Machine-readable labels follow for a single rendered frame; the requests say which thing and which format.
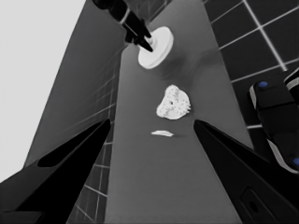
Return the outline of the large thick white disc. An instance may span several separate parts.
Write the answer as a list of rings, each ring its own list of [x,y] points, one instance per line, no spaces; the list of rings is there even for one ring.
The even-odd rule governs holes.
[[[148,70],[159,66],[167,57],[174,44],[174,36],[166,26],[159,27],[150,34],[150,45],[153,52],[140,47],[137,57],[139,64]]]

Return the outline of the small white toothed gear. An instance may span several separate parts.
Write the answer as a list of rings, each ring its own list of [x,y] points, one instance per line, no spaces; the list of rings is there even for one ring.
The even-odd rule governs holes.
[[[169,102],[161,102],[156,109],[156,114],[158,117],[163,118],[171,108],[172,106]]]
[[[164,95],[170,99],[177,99],[179,94],[179,88],[176,85],[170,85],[166,88]]]
[[[189,101],[186,101],[185,99],[178,99],[175,105],[175,110],[179,114],[187,114],[189,110],[191,109],[191,104]]]

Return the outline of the dark robot body with pale edges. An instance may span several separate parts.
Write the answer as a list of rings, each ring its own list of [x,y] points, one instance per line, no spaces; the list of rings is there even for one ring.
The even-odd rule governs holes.
[[[255,82],[248,96],[277,163],[299,175],[299,67]]]

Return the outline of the white round carrier with pins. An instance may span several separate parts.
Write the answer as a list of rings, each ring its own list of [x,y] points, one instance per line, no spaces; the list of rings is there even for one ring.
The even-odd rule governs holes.
[[[175,105],[176,102],[178,101],[178,99],[185,99],[186,101],[190,101],[189,96],[182,90],[179,90],[179,94],[178,94],[178,98],[177,99],[170,99],[167,98],[166,96],[164,96],[162,102],[169,102],[172,106],[172,108],[165,114],[164,118],[165,119],[171,119],[171,120],[176,120],[176,119],[181,119],[182,117],[184,117],[187,114],[179,114],[176,110],[175,110]]]

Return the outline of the small thin white T-shaped piece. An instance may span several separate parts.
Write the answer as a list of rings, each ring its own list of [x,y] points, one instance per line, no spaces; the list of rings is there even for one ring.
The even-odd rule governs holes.
[[[166,136],[166,137],[172,137],[174,134],[170,133],[169,131],[164,130],[157,130],[151,133],[152,135],[160,135],[160,136]]]

